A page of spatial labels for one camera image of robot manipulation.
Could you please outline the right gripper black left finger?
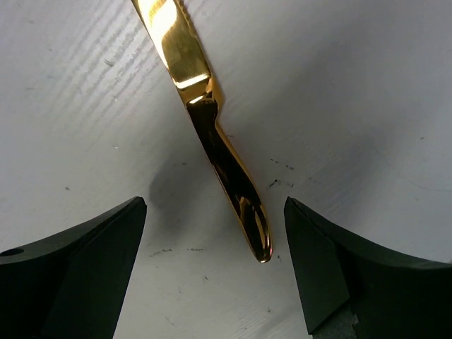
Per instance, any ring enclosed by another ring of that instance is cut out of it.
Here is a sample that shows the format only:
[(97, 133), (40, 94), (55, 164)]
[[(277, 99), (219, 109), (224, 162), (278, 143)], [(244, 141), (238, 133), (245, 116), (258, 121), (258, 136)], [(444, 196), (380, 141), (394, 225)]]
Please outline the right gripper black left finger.
[(113, 338), (146, 213), (134, 197), (1, 252), (1, 337)]

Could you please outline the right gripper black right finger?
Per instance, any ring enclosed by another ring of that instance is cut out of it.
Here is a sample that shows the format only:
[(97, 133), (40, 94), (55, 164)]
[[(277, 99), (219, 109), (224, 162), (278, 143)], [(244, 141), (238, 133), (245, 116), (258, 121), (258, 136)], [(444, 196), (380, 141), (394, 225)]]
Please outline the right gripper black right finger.
[(450, 338), (451, 265), (373, 243), (288, 198), (285, 229), (313, 338)]

